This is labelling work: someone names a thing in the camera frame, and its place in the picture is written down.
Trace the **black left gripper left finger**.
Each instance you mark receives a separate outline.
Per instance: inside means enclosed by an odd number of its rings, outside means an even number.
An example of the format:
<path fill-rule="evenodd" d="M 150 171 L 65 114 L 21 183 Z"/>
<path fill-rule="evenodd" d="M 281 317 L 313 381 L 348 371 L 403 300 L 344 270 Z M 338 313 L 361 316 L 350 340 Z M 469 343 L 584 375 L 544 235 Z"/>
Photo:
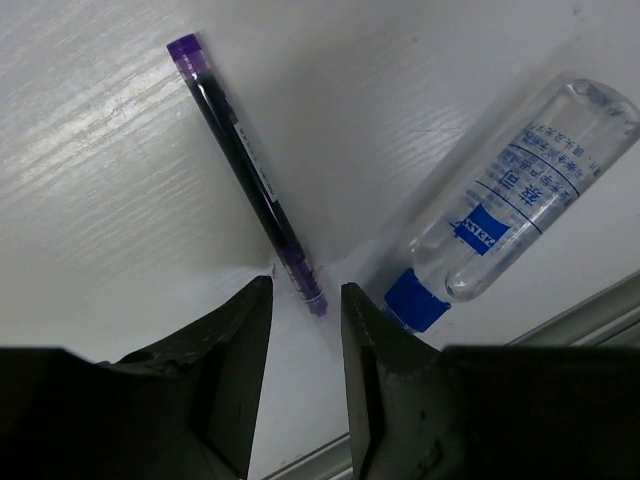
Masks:
<path fill-rule="evenodd" d="M 4 348 L 2 477 L 246 478 L 272 309 L 272 280 L 259 276 L 115 363 Z"/>

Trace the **purple ink pen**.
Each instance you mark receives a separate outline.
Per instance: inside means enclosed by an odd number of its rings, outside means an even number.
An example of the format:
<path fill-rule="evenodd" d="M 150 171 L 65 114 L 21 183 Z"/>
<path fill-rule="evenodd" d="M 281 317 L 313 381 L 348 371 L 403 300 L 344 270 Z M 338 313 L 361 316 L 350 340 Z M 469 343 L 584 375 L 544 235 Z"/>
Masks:
<path fill-rule="evenodd" d="M 328 303 L 313 268 L 198 37 L 178 38 L 167 45 L 167 51 L 302 301 L 311 314 L 326 315 Z"/>

